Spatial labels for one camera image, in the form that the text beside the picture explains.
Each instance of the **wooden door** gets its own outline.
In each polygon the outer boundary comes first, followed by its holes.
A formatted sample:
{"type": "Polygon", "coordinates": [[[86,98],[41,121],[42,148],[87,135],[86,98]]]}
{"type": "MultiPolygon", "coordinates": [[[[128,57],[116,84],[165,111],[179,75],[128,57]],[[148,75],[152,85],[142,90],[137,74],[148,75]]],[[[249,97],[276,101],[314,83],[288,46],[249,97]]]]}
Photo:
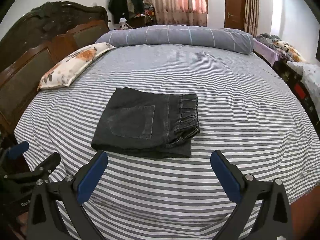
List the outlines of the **wooden door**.
{"type": "Polygon", "coordinates": [[[244,29],[245,0],[226,0],[224,27],[244,29]]]}

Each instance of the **folded jeans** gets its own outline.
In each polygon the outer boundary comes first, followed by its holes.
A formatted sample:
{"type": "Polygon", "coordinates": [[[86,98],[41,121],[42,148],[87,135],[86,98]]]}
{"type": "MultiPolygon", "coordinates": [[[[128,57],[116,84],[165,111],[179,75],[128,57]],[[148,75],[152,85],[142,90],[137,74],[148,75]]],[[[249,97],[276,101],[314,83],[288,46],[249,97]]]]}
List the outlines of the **folded jeans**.
{"type": "Polygon", "coordinates": [[[117,88],[99,120],[91,146],[140,157],[190,157],[190,139],[199,132],[196,94],[117,88]]]}

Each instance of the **carved wooden headboard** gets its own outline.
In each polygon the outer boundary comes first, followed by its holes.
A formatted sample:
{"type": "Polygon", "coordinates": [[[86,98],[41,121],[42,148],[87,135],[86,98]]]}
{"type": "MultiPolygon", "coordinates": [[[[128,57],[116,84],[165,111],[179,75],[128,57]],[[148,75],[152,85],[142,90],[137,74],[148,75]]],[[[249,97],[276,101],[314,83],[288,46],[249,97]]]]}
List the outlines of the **carved wooden headboard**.
{"type": "Polygon", "coordinates": [[[14,137],[13,131],[36,96],[44,73],[108,31],[103,7],[71,2],[46,3],[18,20],[0,42],[1,133],[14,137]]]}
{"type": "Polygon", "coordinates": [[[68,1],[47,2],[34,8],[21,17],[0,41],[0,72],[28,49],[92,20],[104,20],[108,26],[105,8],[87,7],[68,1]]]}

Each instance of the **jeans back pocket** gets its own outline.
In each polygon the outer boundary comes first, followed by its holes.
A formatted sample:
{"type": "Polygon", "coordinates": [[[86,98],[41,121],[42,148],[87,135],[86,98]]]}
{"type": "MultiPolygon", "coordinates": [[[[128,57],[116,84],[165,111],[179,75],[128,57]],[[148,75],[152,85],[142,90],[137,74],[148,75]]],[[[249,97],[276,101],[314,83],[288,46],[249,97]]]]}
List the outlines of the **jeans back pocket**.
{"type": "Polygon", "coordinates": [[[150,139],[155,106],[121,108],[108,118],[113,135],[120,137],[150,139]]]}

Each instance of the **padded headboard panel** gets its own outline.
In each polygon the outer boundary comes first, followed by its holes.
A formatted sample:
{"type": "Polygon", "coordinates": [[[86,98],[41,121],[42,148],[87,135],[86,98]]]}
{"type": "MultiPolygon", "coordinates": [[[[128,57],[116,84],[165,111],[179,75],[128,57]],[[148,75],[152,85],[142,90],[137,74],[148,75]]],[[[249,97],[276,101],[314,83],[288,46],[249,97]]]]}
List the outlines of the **padded headboard panel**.
{"type": "Polygon", "coordinates": [[[109,28],[104,21],[100,20],[78,25],[76,28],[67,31],[67,34],[73,37],[78,48],[82,48],[94,44],[98,38],[107,32],[109,32],[109,28]]]}
{"type": "Polygon", "coordinates": [[[14,64],[0,73],[0,123],[8,134],[36,95],[39,80],[57,62],[46,42],[28,50],[14,64]]]}

